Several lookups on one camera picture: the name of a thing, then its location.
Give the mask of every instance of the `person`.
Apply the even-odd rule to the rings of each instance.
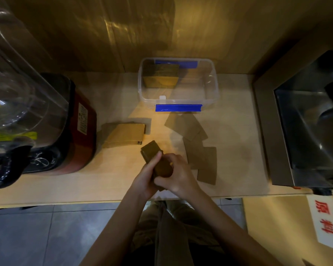
[[[159,152],[141,169],[80,266],[281,265],[202,191],[182,156],[165,154],[173,174],[151,181],[161,157]],[[195,210],[169,200],[143,211],[158,186]]]

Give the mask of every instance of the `clear plastic box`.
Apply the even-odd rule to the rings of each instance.
[[[178,83],[173,89],[145,86],[142,78],[143,67],[153,63],[180,65]],[[217,75],[213,62],[209,59],[195,58],[144,58],[138,71],[138,93],[141,101],[150,109],[155,109],[156,105],[202,105],[204,108],[219,98]]]

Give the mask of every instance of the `wooden counter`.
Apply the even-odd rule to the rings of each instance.
[[[169,113],[156,113],[139,102],[137,74],[69,73],[98,114],[98,130],[111,122],[150,122],[143,145],[155,140],[165,153],[186,157],[181,135],[164,126]],[[311,193],[309,189],[271,185],[267,178],[258,131],[251,76],[219,74],[221,98],[195,116],[208,134],[204,146],[217,147],[217,183],[200,183],[212,197],[244,197]],[[23,175],[0,189],[0,207],[77,202],[120,201],[144,160],[139,145],[99,151],[79,172],[67,175]],[[154,198],[175,198],[165,190]]]

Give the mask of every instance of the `hand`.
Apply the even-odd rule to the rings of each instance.
[[[159,151],[149,163],[145,164],[141,172],[133,180],[130,189],[138,195],[141,195],[143,200],[148,201],[158,190],[158,187],[151,181],[153,169],[160,161],[162,153]]]
[[[173,163],[174,171],[169,178],[156,177],[154,179],[156,185],[170,190],[176,196],[186,201],[202,192],[195,177],[192,175],[190,166],[182,156],[169,153],[165,154],[164,157]]]

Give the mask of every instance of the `blue label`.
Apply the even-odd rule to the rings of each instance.
[[[197,61],[169,61],[164,59],[156,59],[155,64],[178,64],[180,69],[195,69],[197,68]]]
[[[155,105],[156,112],[201,112],[202,105]]]

